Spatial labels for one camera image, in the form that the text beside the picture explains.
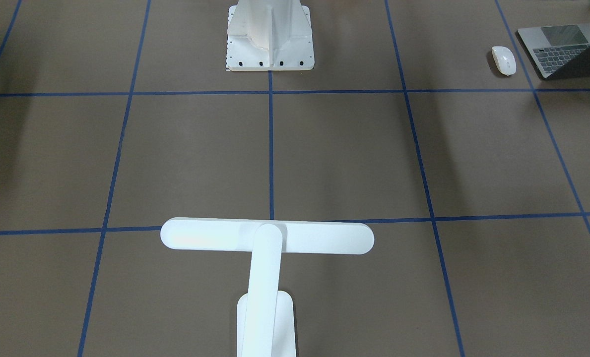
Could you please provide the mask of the white wireless mouse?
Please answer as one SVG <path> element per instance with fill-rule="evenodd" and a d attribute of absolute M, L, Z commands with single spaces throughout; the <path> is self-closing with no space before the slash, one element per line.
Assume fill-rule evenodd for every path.
<path fill-rule="evenodd" d="M 507 47 L 492 47 L 491 55 L 495 66 L 502 75 L 513 75 L 517 72 L 517 63 L 514 54 Z"/>

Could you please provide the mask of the grey laptop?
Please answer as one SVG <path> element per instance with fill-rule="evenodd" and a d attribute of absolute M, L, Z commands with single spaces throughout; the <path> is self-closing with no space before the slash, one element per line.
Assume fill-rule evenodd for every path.
<path fill-rule="evenodd" d="M 520 28 L 516 34 L 542 79 L 590 77 L 590 23 Z"/>

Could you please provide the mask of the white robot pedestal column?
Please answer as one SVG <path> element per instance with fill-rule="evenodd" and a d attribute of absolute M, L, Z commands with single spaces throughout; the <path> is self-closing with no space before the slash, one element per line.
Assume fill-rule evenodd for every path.
<path fill-rule="evenodd" d="M 239 0 L 228 9 L 225 68 L 312 70 L 315 52 L 310 14 L 299 0 Z"/>

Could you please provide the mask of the white desk lamp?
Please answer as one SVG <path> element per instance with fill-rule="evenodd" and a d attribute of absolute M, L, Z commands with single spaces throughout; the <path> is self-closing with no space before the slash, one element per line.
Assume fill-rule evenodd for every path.
<path fill-rule="evenodd" d="M 239 357 L 297 354 L 293 299 L 278 288 L 284 253 L 363 255 L 375 242 L 372 229 L 356 222 L 182 217 L 166 221 L 160 237 L 170 249 L 251 253 L 248 290 L 237 302 Z"/>

